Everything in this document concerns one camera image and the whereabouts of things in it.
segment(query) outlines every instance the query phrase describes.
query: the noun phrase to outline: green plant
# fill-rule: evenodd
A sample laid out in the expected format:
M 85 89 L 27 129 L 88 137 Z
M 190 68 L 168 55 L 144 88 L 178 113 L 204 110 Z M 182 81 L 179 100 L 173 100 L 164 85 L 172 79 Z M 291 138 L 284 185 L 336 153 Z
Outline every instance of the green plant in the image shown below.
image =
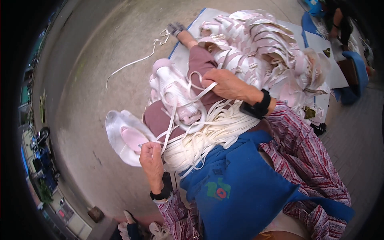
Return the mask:
M 44 182 L 43 179 L 39 180 L 40 186 L 38 186 L 39 192 L 40 192 L 40 197 L 41 201 L 45 204 L 49 204 L 53 202 L 52 199 L 52 192 L 49 190 L 48 186 Z

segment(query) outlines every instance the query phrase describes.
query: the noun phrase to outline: blue apron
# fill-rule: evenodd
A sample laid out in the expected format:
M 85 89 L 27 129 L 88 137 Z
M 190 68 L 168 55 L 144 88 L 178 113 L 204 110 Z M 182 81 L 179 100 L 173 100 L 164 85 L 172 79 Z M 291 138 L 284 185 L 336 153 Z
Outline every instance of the blue apron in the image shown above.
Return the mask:
M 187 200 L 196 201 L 205 240 L 252 239 L 289 202 L 310 200 L 328 215 L 348 222 L 354 210 L 323 197 L 308 197 L 275 172 L 258 153 L 258 145 L 273 140 L 263 130 L 246 132 L 228 149 L 216 146 L 204 167 L 180 182 Z

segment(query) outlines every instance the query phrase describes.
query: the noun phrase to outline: bracelet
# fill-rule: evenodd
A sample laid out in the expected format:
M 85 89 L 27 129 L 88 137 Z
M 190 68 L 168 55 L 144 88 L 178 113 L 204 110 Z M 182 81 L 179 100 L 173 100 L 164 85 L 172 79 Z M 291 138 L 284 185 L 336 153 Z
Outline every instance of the bracelet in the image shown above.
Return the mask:
M 173 199 L 173 197 L 174 197 L 174 195 L 173 195 L 173 193 L 171 192 L 169 198 L 167 198 L 167 199 L 162 199 L 162 200 L 156 200 L 156 199 L 153 199 L 153 202 L 154 202 L 155 204 L 165 204 L 165 203 L 171 201 L 171 200 Z

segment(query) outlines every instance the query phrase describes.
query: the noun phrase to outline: woman's right hand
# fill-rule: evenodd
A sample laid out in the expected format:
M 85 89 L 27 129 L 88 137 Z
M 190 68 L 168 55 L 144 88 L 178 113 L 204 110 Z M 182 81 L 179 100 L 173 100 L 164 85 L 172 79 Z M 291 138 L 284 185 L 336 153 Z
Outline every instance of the woman's right hand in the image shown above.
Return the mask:
M 263 92 L 238 79 L 227 69 L 215 68 L 206 72 L 202 79 L 202 86 L 207 88 L 213 82 L 216 82 L 217 85 L 212 88 L 212 91 L 225 99 L 243 100 L 250 105 L 254 105 L 261 102 L 264 97 Z

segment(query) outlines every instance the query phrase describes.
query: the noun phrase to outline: mauve pants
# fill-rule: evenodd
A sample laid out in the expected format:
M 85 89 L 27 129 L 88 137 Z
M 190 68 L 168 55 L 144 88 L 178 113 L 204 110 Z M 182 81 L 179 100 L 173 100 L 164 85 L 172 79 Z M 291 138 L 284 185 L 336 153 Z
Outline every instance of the mauve pants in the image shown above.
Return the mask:
M 199 72 L 203 76 L 206 72 L 208 72 L 212 68 L 217 68 L 217 63 L 215 62 L 213 56 L 207 50 L 197 45 L 193 46 L 189 50 L 188 76 L 190 75 L 191 72 L 194 72 L 194 71 Z M 197 74 L 193 74 L 191 76 L 191 80 L 194 85 L 202 88 L 199 80 L 199 76 Z M 199 90 L 193 87 L 192 89 L 196 95 L 202 92 L 202 90 Z M 212 107 L 214 103 L 222 99 L 223 99 L 222 97 L 219 97 L 213 91 L 209 91 L 206 95 L 200 98 L 202 104 L 205 106 L 207 111 Z M 156 101 L 147 107 L 143 115 L 144 124 L 147 125 L 147 127 L 152 131 L 152 133 L 156 137 L 168 130 L 169 121 L 170 121 L 170 117 L 168 117 L 161 110 L 161 108 L 166 109 L 164 104 L 161 101 Z M 260 129 L 265 130 L 272 136 L 272 130 L 270 128 L 270 125 L 265 119 L 263 119 L 257 126 L 253 127 L 249 131 L 256 131 Z M 169 139 L 175 138 L 184 133 L 185 131 L 178 127 L 172 131 Z M 161 137 L 159 140 L 164 142 L 165 136 Z

